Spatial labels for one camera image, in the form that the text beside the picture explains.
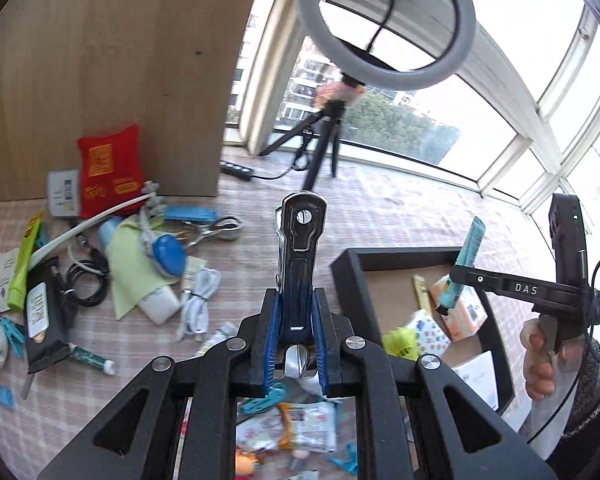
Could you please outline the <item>person's right hand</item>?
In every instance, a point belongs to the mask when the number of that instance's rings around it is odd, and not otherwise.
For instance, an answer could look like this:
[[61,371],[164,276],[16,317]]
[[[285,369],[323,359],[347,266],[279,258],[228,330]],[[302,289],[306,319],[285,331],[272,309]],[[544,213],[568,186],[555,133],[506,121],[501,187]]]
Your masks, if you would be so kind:
[[577,370],[582,361],[583,339],[565,341],[554,358],[545,348],[546,339],[538,320],[524,323],[520,342],[526,349],[524,356],[524,381],[526,391],[533,401],[541,401],[556,389],[555,368]]

